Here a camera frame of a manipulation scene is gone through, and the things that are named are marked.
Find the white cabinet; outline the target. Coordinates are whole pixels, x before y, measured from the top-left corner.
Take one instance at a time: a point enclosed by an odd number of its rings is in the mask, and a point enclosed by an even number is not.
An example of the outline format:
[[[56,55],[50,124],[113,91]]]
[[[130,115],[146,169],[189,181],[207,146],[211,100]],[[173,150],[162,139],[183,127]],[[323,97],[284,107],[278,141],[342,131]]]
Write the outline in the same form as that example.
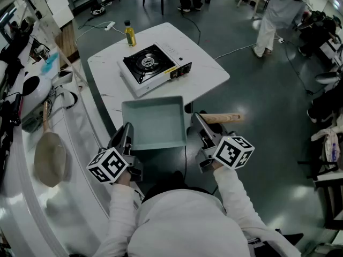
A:
[[[46,0],[46,3],[59,28],[63,28],[74,18],[68,0]]]

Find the white bag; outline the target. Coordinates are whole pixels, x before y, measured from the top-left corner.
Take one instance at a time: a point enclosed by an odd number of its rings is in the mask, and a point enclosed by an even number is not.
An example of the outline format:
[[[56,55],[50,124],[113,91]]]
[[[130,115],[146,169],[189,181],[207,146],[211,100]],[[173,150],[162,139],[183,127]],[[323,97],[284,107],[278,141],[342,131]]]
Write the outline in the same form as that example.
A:
[[[343,126],[326,128],[311,136],[311,141],[323,139],[320,159],[325,162],[336,162],[343,168]]]

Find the person's white sweater torso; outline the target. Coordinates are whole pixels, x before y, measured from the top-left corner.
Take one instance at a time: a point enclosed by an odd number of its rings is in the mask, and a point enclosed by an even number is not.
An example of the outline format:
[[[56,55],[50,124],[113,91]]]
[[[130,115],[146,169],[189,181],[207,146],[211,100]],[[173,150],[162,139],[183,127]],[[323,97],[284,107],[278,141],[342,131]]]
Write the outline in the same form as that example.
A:
[[[94,257],[301,257],[267,227],[248,233],[227,216],[222,197],[193,190],[158,194],[135,209],[135,225],[115,224]]]

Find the wooden board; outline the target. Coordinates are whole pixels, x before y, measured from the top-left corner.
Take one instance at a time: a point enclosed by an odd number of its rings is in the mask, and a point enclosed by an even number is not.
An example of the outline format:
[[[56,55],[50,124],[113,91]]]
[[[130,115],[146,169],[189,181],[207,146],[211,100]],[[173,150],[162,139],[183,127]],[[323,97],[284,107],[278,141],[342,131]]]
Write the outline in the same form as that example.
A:
[[[73,24],[71,21],[64,25],[61,28],[61,33],[55,37],[56,44],[71,63],[74,63],[80,58],[79,51],[74,42],[75,39]]]

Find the beige wooden spatula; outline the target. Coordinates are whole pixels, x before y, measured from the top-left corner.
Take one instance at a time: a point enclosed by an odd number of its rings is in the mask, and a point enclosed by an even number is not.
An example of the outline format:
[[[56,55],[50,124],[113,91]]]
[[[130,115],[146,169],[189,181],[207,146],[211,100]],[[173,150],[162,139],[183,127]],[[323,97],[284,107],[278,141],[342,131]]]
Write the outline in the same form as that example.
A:
[[[34,154],[34,171],[39,181],[53,188],[68,175],[68,149],[61,136],[52,131],[48,121],[48,102],[43,105],[43,134]]]

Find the person's left forearm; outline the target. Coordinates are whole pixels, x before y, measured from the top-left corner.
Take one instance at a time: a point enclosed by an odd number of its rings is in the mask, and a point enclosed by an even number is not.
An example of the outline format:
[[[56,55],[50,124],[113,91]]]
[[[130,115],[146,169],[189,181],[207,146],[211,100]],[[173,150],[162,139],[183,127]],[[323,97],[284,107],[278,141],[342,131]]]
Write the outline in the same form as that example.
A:
[[[130,186],[131,174],[124,170],[112,184],[110,220],[115,224],[135,225],[134,189]]]

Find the person's right forearm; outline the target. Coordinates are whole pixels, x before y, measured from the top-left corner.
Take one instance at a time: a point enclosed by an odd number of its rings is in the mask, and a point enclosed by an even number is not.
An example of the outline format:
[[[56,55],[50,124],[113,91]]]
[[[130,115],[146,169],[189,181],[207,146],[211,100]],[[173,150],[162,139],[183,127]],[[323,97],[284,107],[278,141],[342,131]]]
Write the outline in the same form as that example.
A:
[[[267,230],[236,171],[228,169],[218,161],[214,161],[212,167],[227,216],[248,233],[256,235],[262,230]]]

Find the white round device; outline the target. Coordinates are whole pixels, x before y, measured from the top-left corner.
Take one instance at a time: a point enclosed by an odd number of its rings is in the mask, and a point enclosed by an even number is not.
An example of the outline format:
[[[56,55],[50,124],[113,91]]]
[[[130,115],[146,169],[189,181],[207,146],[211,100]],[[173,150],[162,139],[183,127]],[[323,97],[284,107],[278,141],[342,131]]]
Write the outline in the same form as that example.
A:
[[[22,121],[44,103],[51,89],[52,80],[50,78],[34,75],[25,80],[23,85],[23,107],[21,110]]]

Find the blue cloth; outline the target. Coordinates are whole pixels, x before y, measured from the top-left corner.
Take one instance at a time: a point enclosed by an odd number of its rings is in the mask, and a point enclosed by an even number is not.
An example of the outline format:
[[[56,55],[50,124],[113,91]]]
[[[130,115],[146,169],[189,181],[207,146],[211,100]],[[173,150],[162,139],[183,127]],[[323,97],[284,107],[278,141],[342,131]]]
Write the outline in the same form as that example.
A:
[[[50,55],[50,57],[45,61],[45,63],[41,66],[41,72],[47,73],[53,68],[54,61],[57,60],[59,53],[54,53]]]

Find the yellow oil bottle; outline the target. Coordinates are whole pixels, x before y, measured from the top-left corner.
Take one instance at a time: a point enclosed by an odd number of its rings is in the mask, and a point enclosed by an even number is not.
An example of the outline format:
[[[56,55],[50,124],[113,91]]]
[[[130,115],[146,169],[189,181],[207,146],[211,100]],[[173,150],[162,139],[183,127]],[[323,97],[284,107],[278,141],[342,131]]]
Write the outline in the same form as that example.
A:
[[[124,24],[125,24],[124,34],[128,41],[128,45],[131,47],[134,47],[137,43],[136,43],[136,38],[135,38],[135,32],[131,26],[131,22],[129,20],[126,20]]]

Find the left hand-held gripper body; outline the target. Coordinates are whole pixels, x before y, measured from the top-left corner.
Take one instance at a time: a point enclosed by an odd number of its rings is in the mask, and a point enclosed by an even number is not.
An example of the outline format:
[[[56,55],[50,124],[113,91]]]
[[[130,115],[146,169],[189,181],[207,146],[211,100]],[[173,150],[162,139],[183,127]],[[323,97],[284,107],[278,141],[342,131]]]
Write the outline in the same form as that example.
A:
[[[86,169],[100,182],[113,183],[127,170],[132,182],[143,180],[143,164],[131,155],[131,138],[125,137],[115,147],[101,150]]]

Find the black chair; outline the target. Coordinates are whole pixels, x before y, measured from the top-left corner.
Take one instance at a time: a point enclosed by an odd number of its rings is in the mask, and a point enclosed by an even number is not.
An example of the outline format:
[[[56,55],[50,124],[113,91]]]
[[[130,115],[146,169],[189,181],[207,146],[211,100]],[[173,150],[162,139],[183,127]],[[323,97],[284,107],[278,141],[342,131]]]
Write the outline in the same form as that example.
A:
[[[297,164],[306,169],[307,179],[318,181],[319,176],[327,173],[336,173],[341,166],[341,157],[335,161],[329,161],[325,153],[324,143],[311,142],[308,144],[305,152],[307,160],[297,161]]]

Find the white stool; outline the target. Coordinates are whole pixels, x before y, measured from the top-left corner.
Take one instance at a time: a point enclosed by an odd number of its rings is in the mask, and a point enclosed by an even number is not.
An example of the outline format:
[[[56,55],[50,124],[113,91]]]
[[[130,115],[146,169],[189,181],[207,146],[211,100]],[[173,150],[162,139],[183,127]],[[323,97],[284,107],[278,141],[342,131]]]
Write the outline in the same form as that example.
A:
[[[338,72],[327,72],[318,74],[315,80],[322,85],[334,84],[341,79],[341,74]]]

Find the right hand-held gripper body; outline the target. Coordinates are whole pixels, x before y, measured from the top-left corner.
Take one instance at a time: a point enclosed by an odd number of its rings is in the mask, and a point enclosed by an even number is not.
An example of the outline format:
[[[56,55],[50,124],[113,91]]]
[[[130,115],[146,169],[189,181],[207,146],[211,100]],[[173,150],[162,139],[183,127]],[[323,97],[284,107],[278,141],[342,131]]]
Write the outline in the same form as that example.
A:
[[[221,139],[205,140],[196,161],[201,172],[213,170],[213,161],[220,162],[231,170],[245,166],[255,148],[242,136],[223,136]]]

